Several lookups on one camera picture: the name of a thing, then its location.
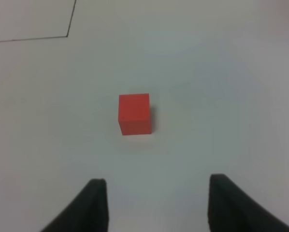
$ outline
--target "red block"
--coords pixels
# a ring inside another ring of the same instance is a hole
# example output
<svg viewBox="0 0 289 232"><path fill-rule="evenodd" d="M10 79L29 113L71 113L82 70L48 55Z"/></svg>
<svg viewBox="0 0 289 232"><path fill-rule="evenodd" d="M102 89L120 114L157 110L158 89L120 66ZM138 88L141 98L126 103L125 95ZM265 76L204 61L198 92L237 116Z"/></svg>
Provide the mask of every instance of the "red block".
<svg viewBox="0 0 289 232"><path fill-rule="evenodd" d="M118 121L123 135L151 134L149 94L120 95Z"/></svg>

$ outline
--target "cube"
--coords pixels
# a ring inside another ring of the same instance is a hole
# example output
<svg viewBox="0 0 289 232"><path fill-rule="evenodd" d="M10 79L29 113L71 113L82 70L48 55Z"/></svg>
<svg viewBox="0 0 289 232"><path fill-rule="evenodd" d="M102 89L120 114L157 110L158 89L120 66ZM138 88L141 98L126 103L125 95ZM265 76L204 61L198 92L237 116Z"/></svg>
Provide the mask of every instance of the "cube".
<svg viewBox="0 0 289 232"><path fill-rule="evenodd" d="M122 135L151 134L149 94L120 95L118 121Z"/></svg>

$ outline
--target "black line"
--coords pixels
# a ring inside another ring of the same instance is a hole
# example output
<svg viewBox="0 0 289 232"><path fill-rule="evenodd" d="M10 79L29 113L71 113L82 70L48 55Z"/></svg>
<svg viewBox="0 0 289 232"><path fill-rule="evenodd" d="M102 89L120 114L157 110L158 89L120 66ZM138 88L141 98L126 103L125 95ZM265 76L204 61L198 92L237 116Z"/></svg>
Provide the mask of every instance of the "black line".
<svg viewBox="0 0 289 232"><path fill-rule="evenodd" d="M66 36L41 37L41 38L16 39L16 40L0 40L0 43L6 43L6 42L17 42L17 41L27 41L27 40L58 39L58 38L66 38Z"/></svg>
<svg viewBox="0 0 289 232"><path fill-rule="evenodd" d="M67 35L66 35L66 37L69 36L69 31L70 31L71 26L72 26L72 18L73 18L73 13L75 12L76 3L77 3L77 0L75 0L75 3L73 4L72 16L71 16L71 20L70 20L70 22L69 22L69 26L68 26L68 31L67 31Z"/></svg>
<svg viewBox="0 0 289 232"><path fill-rule="evenodd" d="M70 22L69 22L68 31L67 31L67 35L66 35L66 36L53 36L53 37L40 37L40 38L14 39L14 40L0 40L0 43L18 42L18 41L29 41L29 40L47 40L47 39L67 38L67 37L69 36L69 31L70 31L70 29L71 29L72 19L73 19L73 13L74 13L75 8L76 8L76 3L77 3L77 0L75 0L75 2L74 2L74 4L73 4L72 16L71 16L71 19L70 19Z"/></svg>

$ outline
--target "white surface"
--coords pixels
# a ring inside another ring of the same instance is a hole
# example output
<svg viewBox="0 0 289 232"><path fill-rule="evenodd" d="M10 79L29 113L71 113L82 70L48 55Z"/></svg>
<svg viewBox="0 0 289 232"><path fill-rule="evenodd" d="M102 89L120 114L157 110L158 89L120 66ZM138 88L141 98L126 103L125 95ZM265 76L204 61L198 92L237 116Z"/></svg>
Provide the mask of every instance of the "white surface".
<svg viewBox="0 0 289 232"><path fill-rule="evenodd" d="M66 36L74 0L0 0L0 41Z"/></svg>
<svg viewBox="0 0 289 232"><path fill-rule="evenodd" d="M68 39L0 44L0 232L39 231L91 178L111 232L205 232L212 173L289 224L279 4L80 0ZM157 129L123 137L118 95L138 92Z"/></svg>

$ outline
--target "red cube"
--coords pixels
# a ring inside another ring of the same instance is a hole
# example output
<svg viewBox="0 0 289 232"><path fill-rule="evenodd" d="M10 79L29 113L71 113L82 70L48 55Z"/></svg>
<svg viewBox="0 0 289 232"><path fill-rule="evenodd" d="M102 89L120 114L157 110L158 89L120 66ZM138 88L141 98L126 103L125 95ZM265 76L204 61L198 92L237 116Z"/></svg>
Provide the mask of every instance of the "red cube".
<svg viewBox="0 0 289 232"><path fill-rule="evenodd" d="M123 135L151 134L149 94L120 95L118 121Z"/></svg>

